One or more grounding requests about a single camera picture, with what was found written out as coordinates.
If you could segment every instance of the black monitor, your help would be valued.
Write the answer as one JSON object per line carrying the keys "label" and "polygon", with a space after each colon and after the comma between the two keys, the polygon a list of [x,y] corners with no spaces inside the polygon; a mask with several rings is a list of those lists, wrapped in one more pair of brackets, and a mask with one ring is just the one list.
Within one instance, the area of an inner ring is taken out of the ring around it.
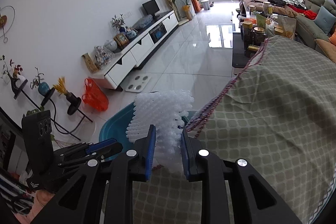
{"label": "black monitor", "polygon": [[155,0],[150,0],[149,2],[144,3],[143,8],[145,9],[147,15],[152,15],[153,19],[157,19],[158,16],[155,15],[160,9]]}

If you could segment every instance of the cabinet drawer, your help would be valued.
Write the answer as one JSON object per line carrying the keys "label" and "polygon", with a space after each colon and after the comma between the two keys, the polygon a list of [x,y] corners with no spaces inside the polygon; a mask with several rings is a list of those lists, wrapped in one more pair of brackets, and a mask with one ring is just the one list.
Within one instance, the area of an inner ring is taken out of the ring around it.
{"label": "cabinet drawer", "polygon": [[167,17],[163,24],[166,27],[167,32],[171,31],[173,27],[175,27],[177,23],[177,19],[174,13],[172,13],[169,17]]}
{"label": "cabinet drawer", "polygon": [[141,39],[137,44],[131,48],[131,53],[133,54],[135,60],[138,62],[141,58],[148,52],[154,43],[149,34],[147,34],[143,39]]}
{"label": "cabinet drawer", "polygon": [[132,53],[129,51],[113,66],[113,68],[107,74],[118,86],[136,63],[137,62],[134,59]]}

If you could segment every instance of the glossy white floor tile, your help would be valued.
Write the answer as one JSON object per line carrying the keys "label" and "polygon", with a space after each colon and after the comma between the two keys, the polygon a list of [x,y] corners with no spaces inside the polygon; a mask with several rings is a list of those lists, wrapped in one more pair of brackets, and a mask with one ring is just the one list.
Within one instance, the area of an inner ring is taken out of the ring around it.
{"label": "glossy white floor tile", "polygon": [[231,77],[232,49],[209,47],[209,41],[185,42],[164,73]]}
{"label": "glossy white floor tile", "polygon": [[[190,90],[194,96],[192,110],[198,110],[218,95],[232,76],[232,12],[238,2],[215,3],[208,11],[196,14],[192,21],[178,27],[150,58],[142,70],[132,71],[122,82],[127,86],[137,73],[152,78],[142,92]],[[106,120],[132,103],[137,93],[103,89],[109,108],[98,113],[91,141],[98,141],[100,128]]]}

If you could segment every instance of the white tv cabinet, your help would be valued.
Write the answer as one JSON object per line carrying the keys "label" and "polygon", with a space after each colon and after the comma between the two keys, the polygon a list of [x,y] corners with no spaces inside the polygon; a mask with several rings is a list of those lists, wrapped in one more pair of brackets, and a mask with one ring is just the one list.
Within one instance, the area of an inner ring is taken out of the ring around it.
{"label": "white tv cabinet", "polygon": [[[174,11],[158,14],[159,18],[152,22],[147,29],[140,31],[138,36],[131,39],[130,43],[115,54],[115,58],[103,69],[89,75],[101,87],[122,90],[119,84],[133,68],[141,69],[157,49],[177,29],[178,21]],[[149,32],[163,22],[167,33],[156,43]]]}

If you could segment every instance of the blue vase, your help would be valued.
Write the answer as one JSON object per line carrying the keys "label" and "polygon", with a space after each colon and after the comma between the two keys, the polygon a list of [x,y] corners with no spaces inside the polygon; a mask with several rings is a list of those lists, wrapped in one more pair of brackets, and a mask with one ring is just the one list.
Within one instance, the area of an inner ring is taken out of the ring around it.
{"label": "blue vase", "polygon": [[39,94],[41,94],[42,96],[45,96],[50,90],[50,87],[46,82],[42,82],[41,84],[39,84],[39,88],[37,90]]}

